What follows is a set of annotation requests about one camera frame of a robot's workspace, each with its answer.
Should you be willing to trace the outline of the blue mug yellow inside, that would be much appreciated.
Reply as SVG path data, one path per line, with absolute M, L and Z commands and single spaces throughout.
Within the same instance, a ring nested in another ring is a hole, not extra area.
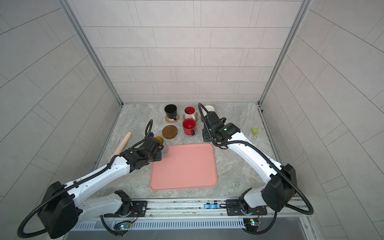
M 160 137 L 160 136 L 157 136 L 155 137 L 157 140 L 159 140 L 161 142 L 161 144 L 163 145 L 163 149 L 161 151 L 162 153 L 162 158 L 164 158 L 167 154 L 168 154 L 168 146 L 167 144 L 165 143 L 163 137 Z

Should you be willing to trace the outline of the red mug front row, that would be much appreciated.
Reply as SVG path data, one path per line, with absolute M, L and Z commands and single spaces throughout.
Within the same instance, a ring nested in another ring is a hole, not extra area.
M 193 119 L 185 119 L 183 121 L 183 130 L 187 136 L 196 134 L 196 122 Z

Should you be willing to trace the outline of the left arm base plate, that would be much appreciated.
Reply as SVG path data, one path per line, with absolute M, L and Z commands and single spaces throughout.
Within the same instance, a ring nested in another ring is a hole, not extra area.
M 123 202 L 115 213 L 105 214 L 106 218 L 133 218 L 144 217 L 147 210 L 147 201 Z

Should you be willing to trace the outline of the woven rattan coaster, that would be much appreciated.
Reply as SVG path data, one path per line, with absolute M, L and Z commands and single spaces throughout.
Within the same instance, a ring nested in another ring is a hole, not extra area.
M 179 119 L 180 119 L 180 115 L 179 114 L 177 114 L 176 119 L 168 118 L 168 116 L 165 116 L 166 122 L 170 123 L 170 124 L 174 124 L 174 123 L 178 122 Z

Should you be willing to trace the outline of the white mug red inside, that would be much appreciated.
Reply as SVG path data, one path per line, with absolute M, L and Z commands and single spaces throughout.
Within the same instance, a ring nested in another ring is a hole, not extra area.
M 192 119 L 193 121 L 196 120 L 196 109 L 193 106 L 187 106 L 184 109 L 184 118 L 185 119 Z

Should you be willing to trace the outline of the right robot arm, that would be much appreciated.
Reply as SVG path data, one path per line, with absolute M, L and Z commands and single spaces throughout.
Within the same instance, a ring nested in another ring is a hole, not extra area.
M 208 111 L 198 103 L 204 129 L 212 144 L 220 149 L 229 149 L 244 159 L 262 178 L 265 187 L 249 189 L 239 197 L 243 213 L 250 215 L 257 207 L 268 206 L 276 213 L 287 207 L 298 213 L 312 215 L 314 208 L 297 186 L 296 170 L 291 165 L 282 165 L 254 146 L 241 130 L 216 112 Z

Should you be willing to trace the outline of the black mug back row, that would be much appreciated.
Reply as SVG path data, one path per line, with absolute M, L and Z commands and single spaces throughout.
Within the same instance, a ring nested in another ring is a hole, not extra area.
M 169 120 L 177 121 L 178 120 L 178 113 L 177 113 L 177 106 L 174 104 L 169 104 L 165 106 L 165 112 L 166 116 Z

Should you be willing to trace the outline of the brown wooden coaster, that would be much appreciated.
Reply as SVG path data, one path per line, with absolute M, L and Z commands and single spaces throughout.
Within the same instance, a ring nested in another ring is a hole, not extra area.
M 166 139 L 173 139 L 174 137 L 177 136 L 177 134 L 178 134 L 178 129 L 173 125 L 168 125 L 164 127 L 162 130 L 162 135 Z

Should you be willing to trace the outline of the cork paw print coaster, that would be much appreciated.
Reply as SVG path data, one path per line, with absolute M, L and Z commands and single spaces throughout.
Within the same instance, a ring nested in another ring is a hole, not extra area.
M 195 122 L 197 122 L 199 119 L 198 119 L 199 115 L 197 112 L 194 112 L 193 114 L 187 114 L 187 113 L 184 113 L 183 114 L 183 119 L 192 119 L 194 120 Z

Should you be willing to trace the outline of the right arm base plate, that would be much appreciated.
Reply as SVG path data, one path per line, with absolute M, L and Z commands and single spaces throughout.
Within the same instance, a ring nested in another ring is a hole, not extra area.
M 226 200 L 225 208 L 228 216 L 266 216 L 268 214 L 265 206 L 248 208 L 240 200 Z

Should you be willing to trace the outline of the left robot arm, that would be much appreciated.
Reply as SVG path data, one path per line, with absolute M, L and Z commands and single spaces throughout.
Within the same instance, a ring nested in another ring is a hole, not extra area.
M 21 222 L 18 237 L 27 239 L 47 233 L 52 239 L 57 239 L 82 221 L 105 214 L 128 215 L 132 201 L 124 191 L 91 200 L 88 198 L 114 180 L 162 159 L 164 146 L 154 137 L 152 126 L 153 120 L 149 120 L 144 139 L 113 155 L 103 167 L 66 184 L 59 181 L 51 184 L 42 202 Z

